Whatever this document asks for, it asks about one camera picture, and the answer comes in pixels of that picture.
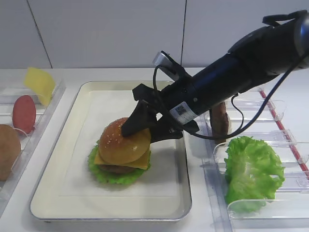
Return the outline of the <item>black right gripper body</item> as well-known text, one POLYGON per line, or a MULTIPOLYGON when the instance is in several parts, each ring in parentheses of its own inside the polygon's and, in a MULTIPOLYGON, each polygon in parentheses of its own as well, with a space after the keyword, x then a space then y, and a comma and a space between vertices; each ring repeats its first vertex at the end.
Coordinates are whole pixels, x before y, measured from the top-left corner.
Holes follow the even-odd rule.
POLYGON ((171 85, 162 91, 140 84, 133 90, 134 100, 146 102, 155 112, 157 121, 165 116, 175 128, 196 128, 197 113, 186 102, 185 88, 173 89, 171 85))

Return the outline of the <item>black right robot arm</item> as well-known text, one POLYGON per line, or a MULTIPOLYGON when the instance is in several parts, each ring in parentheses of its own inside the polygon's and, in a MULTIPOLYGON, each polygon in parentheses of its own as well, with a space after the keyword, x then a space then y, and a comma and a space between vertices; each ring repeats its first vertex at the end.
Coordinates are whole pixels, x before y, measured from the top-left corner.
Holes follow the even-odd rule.
POLYGON ((137 101, 121 127, 124 137, 149 129, 152 142, 180 139, 186 131, 199 136, 196 118, 236 94, 309 66, 309 14, 306 10, 268 15, 264 26, 237 41, 228 52, 195 75, 167 53, 154 58, 156 69, 173 83, 158 90, 140 84, 137 101))

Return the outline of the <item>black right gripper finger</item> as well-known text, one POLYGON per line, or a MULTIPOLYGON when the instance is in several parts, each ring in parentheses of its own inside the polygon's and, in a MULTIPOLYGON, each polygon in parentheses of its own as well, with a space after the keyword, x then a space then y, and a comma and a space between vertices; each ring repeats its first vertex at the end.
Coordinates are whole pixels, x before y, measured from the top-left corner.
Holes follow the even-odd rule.
POLYGON ((154 110, 146 102, 139 102, 133 113, 121 126, 121 133, 123 136, 131 136, 143 129, 154 126, 156 122, 154 110))
POLYGON ((176 129, 165 116, 162 116, 154 126, 150 127, 150 134, 151 143, 183 138, 183 132, 176 129))

